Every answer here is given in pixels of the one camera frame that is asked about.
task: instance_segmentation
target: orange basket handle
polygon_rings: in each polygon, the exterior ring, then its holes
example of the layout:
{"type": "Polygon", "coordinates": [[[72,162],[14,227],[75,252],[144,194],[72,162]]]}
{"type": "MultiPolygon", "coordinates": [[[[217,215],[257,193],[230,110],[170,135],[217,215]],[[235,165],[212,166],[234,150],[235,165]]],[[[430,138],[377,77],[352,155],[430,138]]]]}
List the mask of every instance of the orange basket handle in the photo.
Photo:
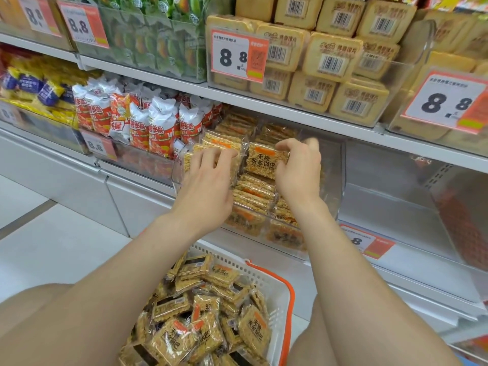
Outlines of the orange basket handle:
{"type": "Polygon", "coordinates": [[[272,276],[275,279],[281,281],[286,285],[286,287],[290,291],[290,303],[288,304],[288,310],[286,312],[286,326],[284,328],[283,346],[281,348],[280,362],[278,363],[279,366],[285,366],[286,360],[288,358],[288,352],[290,350],[291,316],[293,315],[293,307],[295,306],[295,289],[293,289],[293,286],[288,281],[286,281],[283,277],[278,276],[274,272],[271,272],[265,268],[253,264],[251,260],[246,260],[246,264],[252,268],[255,268],[256,270],[262,271],[268,274],[269,276],[272,276]]]}

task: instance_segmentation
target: leg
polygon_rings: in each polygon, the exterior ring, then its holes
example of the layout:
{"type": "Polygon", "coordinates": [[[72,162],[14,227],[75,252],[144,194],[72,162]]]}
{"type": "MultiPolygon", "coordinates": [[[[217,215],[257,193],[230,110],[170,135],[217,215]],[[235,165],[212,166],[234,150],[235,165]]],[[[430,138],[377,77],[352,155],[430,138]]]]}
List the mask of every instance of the leg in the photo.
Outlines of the leg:
{"type": "Polygon", "coordinates": [[[70,284],[39,285],[0,303],[0,338],[70,287],[70,284]]]}
{"type": "Polygon", "coordinates": [[[313,301],[310,324],[296,339],[288,355],[288,366],[337,366],[326,324],[317,297],[313,301]]]}

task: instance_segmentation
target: white tile floor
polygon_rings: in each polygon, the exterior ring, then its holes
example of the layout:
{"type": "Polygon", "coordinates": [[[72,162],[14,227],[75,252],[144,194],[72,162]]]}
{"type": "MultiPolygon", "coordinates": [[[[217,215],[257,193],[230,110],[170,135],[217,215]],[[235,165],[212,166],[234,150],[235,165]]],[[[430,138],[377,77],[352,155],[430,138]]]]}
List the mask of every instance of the white tile floor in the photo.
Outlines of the white tile floor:
{"type": "MultiPolygon", "coordinates": [[[[47,199],[0,176],[0,228],[47,199]]],[[[0,302],[44,283],[76,283],[130,239],[55,205],[0,240],[0,302]]],[[[293,316],[291,344],[308,326],[293,316]]]]}

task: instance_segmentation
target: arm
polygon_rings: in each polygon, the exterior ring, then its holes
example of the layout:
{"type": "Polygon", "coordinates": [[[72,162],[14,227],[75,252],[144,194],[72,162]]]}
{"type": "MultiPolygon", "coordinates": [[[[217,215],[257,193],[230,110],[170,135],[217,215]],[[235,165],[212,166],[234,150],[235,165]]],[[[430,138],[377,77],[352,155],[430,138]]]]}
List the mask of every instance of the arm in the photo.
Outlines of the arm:
{"type": "Polygon", "coordinates": [[[235,151],[196,153],[171,212],[46,307],[0,338],[2,364],[111,366],[174,262],[232,210],[235,151]]]}
{"type": "Polygon", "coordinates": [[[319,198],[320,152],[315,139],[288,139],[287,165],[276,170],[307,242],[319,301],[341,365],[459,365],[453,352],[386,284],[351,244],[319,198]]]}

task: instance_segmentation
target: qr code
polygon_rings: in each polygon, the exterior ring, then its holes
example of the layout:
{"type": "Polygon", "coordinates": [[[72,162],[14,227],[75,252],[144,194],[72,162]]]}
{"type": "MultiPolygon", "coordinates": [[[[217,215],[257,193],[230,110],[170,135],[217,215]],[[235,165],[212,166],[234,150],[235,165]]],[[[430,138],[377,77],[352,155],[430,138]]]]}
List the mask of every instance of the qr code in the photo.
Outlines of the qr code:
{"type": "Polygon", "coordinates": [[[266,54],[262,51],[255,51],[251,56],[251,69],[261,70],[265,63],[266,54]]]}

